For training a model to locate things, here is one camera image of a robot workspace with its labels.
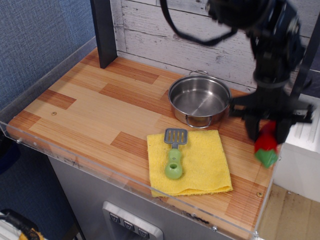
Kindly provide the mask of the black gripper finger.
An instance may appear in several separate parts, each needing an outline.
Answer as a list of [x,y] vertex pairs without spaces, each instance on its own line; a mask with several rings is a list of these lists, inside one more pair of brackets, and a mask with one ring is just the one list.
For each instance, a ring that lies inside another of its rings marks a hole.
[[293,122],[291,119],[281,119],[276,121],[275,138],[278,144],[283,144],[286,141],[292,125]]
[[256,142],[259,136],[260,120],[257,116],[245,116],[244,118],[247,135],[254,142]]

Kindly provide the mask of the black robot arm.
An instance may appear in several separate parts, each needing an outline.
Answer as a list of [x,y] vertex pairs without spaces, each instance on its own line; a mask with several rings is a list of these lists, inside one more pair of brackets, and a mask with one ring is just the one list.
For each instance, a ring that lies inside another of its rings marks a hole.
[[287,0],[210,0],[208,14],[232,31],[245,31],[255,59],[255,92],[234,97],[229,114],[241,117],[249,138],[256,141],[260,121],[275,122],[275,139],[285,142],[296,123],[311,123],[313,106],[286,93],[291,73],[304,57],[300,22]]

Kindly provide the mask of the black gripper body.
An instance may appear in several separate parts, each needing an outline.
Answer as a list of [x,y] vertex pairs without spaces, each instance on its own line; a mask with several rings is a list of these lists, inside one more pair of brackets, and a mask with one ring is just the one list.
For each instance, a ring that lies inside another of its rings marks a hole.
[[254,116],[263,120],[291,120],[295,123],[311,123],[314,106],[294,96],[282,87],[265,88],[259,86],[248,95],[233,97],[229,104],[231,117]]

